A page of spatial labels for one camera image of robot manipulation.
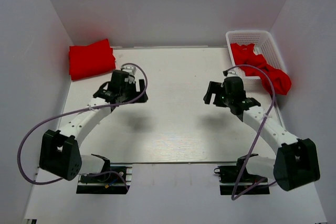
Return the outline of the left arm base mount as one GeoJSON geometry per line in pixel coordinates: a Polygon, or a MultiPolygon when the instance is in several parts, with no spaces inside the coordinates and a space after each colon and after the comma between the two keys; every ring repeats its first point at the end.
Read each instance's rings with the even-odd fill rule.
{"type": "Polygon", "coordinates": [[[112,173],[100,176],[80,176],[76,194],[126,195],[131,186],[132,165],[111,164],[112,173]]]}

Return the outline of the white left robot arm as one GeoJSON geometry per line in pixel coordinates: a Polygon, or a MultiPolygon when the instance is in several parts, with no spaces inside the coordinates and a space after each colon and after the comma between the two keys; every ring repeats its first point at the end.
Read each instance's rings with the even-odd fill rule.
{"type": "Polygon", "coordinates": [[[39,167],[62,179],[91,175],[101,182],[110,178],[110,161],[100,155],[82,155],[80,146],[89,133],[116,107],[148,100],[146,78],[136,81],[134,65],[114,70],[110,81],[93,94],[87,107],[63,127],[48,130],[43,135],[39,167]]]}

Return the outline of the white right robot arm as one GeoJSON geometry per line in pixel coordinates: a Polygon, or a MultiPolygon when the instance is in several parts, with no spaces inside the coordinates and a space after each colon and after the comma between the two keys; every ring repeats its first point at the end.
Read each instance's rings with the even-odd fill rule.
{"type": "Polygon", "coordinates": [[[256,176],[273,179],[281,189],[290,191],[320,179],[315,143],[309,138],[300,139],[270,118],[256,99],[247,97],[240,77],[226,77],[223,82],[211,81],[203,101],[229,108],[231,114],[255,130],[255,139],[262,138],[276,155],[271,159],[248,151],[237,160],[237,183],[256,176]]]}

